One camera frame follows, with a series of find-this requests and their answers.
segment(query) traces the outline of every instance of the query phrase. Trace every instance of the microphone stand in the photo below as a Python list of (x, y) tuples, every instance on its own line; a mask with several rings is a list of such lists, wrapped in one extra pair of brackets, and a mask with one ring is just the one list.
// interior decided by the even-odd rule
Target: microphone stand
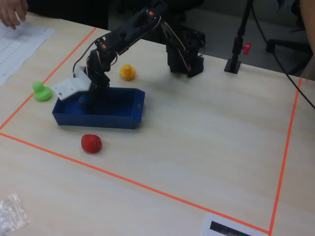
[(238, 60), (238, 55), (240, 55), (243, 48), (243, 36), (245, 34), (245, 27), (250, 16), (253, 0), (247, 0), (245, 12), (242, 18), (241, 26), (237, 31), (237, 36), (234, 39), (234, 45), (232, 50), (232, 58), (229, 58), (224, 71), (237, 74), (241, 65), (241, 61)]

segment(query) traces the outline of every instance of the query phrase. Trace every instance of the yellow rubber duck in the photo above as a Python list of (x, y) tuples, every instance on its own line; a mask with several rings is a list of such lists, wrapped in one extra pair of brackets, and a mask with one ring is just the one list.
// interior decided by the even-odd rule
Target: yellow rubber duck
[(136, 70), (129, 64), (125, 64), (120, 69), (120, 76), (123, 80), (131, 81), (136, 75)]

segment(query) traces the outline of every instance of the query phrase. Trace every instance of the finger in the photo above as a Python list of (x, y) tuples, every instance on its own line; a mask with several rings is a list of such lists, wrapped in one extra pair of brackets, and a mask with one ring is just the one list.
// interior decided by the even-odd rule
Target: finger
[(25, 21), (26, 20), (26, 13), (22, 7), (21, 4), (19, 4), (16, 8), (15, 8), (16, 13), (18, 14), (19, 18), (21, 21)]
[(4, 21), (12, 28), (12, 29), (16, 29), (15, 25), (11, 22), (9, 14), (6, 10), (2, 10), (2, 16)]
[(29, 8), (28, 2), (26, 0), (21, 0), (21, 4), (22, 4), (22, 8), (23, 8), (25, 15), (26, 15), (28, 8)]
[(0, 20), (1, 22), (6, 26), (6, 27), (9, 27), (9, 25), (5, 22), (4, 18), (3, 18), (3, 15), (2, 15), (2, 11), (0, 10)]
[(14, 8), (9, 8), (8, 13), (9, 13), (9, 17), (10, 17), (11, 22), (16, 26), (19, 26), (20, 22), (19, 22), (18, 18), (16, 17)]

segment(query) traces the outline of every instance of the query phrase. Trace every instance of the human hand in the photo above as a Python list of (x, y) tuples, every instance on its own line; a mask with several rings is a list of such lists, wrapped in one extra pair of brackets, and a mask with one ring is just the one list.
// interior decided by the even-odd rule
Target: human hand
[(21, 21), (25, 21), (28, 7), (26, 0), (0, 0), (0, 20), (6, 27), (15, 30), (20, 25), (15, 12)]

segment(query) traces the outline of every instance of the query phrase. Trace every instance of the red object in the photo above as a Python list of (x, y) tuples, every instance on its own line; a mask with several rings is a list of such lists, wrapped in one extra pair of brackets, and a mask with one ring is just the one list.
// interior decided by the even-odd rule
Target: red object
[(81, 139), (81, 145), (84, 151), (97, 153), (102, 148), (102, 141), (95, 134), (85, 134)]
[(245, 46), (243, 46), (244, 55), (247, 55), (250, 52), (252, 42), (247, 42)]

